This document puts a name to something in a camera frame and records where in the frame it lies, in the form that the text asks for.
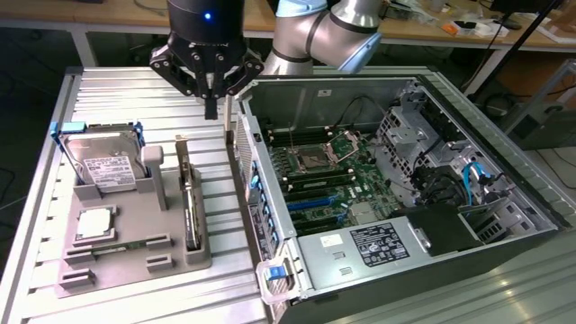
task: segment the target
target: hard drive label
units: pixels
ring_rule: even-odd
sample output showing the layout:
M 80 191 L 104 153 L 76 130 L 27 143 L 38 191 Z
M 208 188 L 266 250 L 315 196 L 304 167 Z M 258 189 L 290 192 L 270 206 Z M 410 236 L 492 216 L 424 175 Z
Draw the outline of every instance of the hard drive label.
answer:
M 98 187 L 107 188 L 136 184 L 128 157 L 86 159 L 84 164 Z

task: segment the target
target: circuit board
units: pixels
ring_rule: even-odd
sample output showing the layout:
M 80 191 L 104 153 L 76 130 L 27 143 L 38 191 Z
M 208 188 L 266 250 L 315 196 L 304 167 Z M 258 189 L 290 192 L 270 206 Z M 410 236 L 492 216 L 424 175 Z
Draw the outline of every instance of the circuit board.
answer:
M 298 144 L 268 146 L 298 235 L 386 220 L 402 204 L 360 134 L 340 130 L 328 142 Z

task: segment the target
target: white component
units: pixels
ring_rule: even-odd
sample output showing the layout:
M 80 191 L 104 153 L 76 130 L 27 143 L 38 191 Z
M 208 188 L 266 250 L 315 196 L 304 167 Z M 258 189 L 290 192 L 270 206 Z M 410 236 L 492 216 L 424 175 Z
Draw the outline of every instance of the white component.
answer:
M 323 247 L 326 247 L 326 248 L 328 248 L 330 246 L 335 246 L 335 245 L 344 243 L 343 237 L 340 236 L 340 234 L 323 236 L 323 237 L 320 237 L 320 241 L 323 243 Z
M 332 95 L 332 90 L 319 90 L 318 96 L 319 97 L 330 97 Z
M 354 190 L 351 187 L 348 187 L 348 192 L 351 193 L 352 198 L 356 198 L 356 194 L 354 193 Z
M 76 234 L 83 238 L 103 236 L 110 230 L 110 209 L 91 209 L 80 214 Z
M 496 35 L 496 31 L 500 28 L 500 25 L 491 22 L 490 24 L 476 23 L 475 34 L 479 37 L 494 37 Z M 510 33 L 510 29 L 507 27 L 502 27 L 499 37 L 507 37 Z
M 86 159 L 90 176 L 99 188 L 136 184 L 135 172 L 128 157 L 102 157 Z

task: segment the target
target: metal bracket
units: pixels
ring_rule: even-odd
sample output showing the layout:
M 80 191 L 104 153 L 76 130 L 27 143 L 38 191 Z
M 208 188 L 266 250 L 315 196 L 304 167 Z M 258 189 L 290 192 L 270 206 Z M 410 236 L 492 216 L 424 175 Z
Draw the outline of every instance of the metal bracket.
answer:
M 344 157 L 339 158 L 338 154 L 334 152 L 332 141 L 336 140 L 340 136 L 344 136 L 344 135 L 346 135 L 347 139 L 351 141 L 354 150 L 351 152 L 348 152 Z M 342 132 L 340 134 L 338 134 L 328 141 L 328 143 L 326 143 L 326 151 L 327 151 L 327 154 L 328 154 L 328 158 L 335 163 L 340 163 L 342 161 L 344 161 L 354 153 L 356 153 L 359 151 L 359 149 L 360 149 L 360 147 L 359 147 L 359 138 L 356 137 L 356 135 L 350 130 L 347 130 L 347 131 Z

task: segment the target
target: hard drive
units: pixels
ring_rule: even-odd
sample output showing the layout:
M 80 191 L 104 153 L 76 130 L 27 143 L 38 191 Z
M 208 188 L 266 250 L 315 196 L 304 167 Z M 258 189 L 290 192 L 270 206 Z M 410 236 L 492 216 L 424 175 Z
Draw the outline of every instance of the hard drive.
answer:
M 95 184 L 100 192 L 118 192 L 135 189 L 136 180 L 148 176 L 140 157 L 140 123 L 64 123 L 56 139 L 76 170 L 79 184 Z

